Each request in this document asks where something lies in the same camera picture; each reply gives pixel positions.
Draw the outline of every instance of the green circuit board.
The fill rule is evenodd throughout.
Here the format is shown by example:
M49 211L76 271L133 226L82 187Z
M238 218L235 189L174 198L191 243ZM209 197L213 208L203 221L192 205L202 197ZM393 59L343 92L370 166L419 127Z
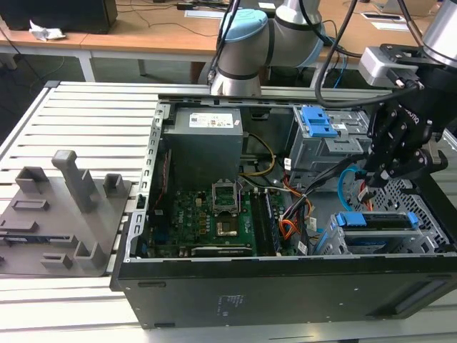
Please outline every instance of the green circuit board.
M152 257L176 257L182 247L246 247L256 256L256 238L254 234L251 203L248 192L237 194L238 214L222 212L215 215L211 189L204 191L180 191L176 193L171 214L171 228L168 239L156 245ZM272 192L271 206L275 215L283 211L283 199L277 192ZM233 191L218 193L216 205L233 204Z

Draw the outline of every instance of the blue drive bracket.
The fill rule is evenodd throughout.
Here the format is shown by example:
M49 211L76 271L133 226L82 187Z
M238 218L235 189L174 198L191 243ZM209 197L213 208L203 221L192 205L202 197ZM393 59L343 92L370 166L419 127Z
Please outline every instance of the blue drive bracket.
M338 136L330 124L330 118L321 107L303 106L301 108L301 119L309 129L311 137L333 138Z
M361 212L340 212L336 215L336 222L340 227L365 227L366 220Z
M408 212L408 218L409 218L409 221L411 222L411 225L414 229L418 229L419 228L419 218L416 216L416 214L414 212Z

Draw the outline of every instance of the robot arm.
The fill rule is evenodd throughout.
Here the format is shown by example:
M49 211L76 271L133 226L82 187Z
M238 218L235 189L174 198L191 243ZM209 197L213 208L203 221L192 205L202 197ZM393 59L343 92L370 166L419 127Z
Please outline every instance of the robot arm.
M368 185L382 187L389 178L415 179L447 167L436 142L457 116L456 32L457 1L446 0L423 47L383 44L365 50L359 71L367 83L403 88L414 82L421 89L380 104L371 116Z
M285 0L270 20L262 11L238 10L211 80L211 94L260 96L261 66L305 66L317 59L323 42L306 24L299 1L311 23L323 32L319 0Z

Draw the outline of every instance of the aluminum profile table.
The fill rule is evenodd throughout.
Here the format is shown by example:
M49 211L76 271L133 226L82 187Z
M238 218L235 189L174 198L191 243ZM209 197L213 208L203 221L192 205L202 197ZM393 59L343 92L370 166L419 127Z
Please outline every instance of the aluminum profile table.
M94 178L122 174L134 185L123 222L134 208L141 167L157 94L206 95L204 86L96 84L62 82L38 95L0 147L0 213L15 195L17 172L25 165L51 164L57 149L73 149L81 168ZM308 89L265 88L267 96L302 96ZM334 99L379 94L326 91ZM446 132L440 147L449 157L436 180L457 205L457 141ZM257 327L209 327L143 330L121 292L111 292L110 276L119 247L113 248L108 275L99 278L47 278L0 275L0 342L455 342L457 291L405 320L329 322Z

